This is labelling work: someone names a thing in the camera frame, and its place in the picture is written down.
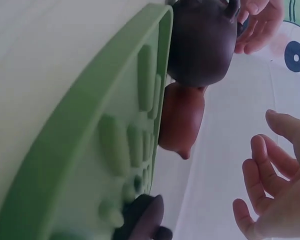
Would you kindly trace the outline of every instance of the green silicone mat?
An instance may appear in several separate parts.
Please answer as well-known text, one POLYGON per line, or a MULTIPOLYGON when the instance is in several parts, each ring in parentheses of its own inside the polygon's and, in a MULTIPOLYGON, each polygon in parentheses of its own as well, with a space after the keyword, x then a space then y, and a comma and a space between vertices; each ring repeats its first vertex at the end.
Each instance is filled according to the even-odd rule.
POLYGON ((172 21, 148 4, 80 74, 10 187, 0 240, 110 240, 150 192, 172 21))

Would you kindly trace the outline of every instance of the clay teapot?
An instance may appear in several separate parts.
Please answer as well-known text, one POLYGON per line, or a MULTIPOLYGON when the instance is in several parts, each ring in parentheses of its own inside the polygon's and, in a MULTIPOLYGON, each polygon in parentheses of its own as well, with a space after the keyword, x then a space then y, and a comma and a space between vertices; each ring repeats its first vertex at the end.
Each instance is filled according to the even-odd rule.
POLYGON ((165 87, 158 144, 190 158, 205 109, 206 87, 187 87, 177 82, 165 87))
POLYGON ((179 0, 172 8, 168 74, 187 87, 222 80, 243 29, 237 22, 240 0, 179 0))

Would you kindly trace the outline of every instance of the child's hand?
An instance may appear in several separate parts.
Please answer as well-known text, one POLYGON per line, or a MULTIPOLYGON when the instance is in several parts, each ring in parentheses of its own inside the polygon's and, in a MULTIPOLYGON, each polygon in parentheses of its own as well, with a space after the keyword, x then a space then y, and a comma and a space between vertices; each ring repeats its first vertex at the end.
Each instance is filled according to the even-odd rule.
POLYGON ((269 43, 284 19, 284 1, 241 0, 238 22, 243 24, 248 16, 248 27, 236 42, 234 52, 237 54, 254 53, 269 43))
POLYGON ((254 136, 252 158, 243 163, 242 170, 248 196, 259 218, 254 222, 246 203, 237 199, 233 202, 235 221, 248 240, 300 238, 300 120, 270 111, 266 120, 276 134, 293 144, 297 160, 269 137, 254 136), (288 180, 278 176, 273 165, 288 180))

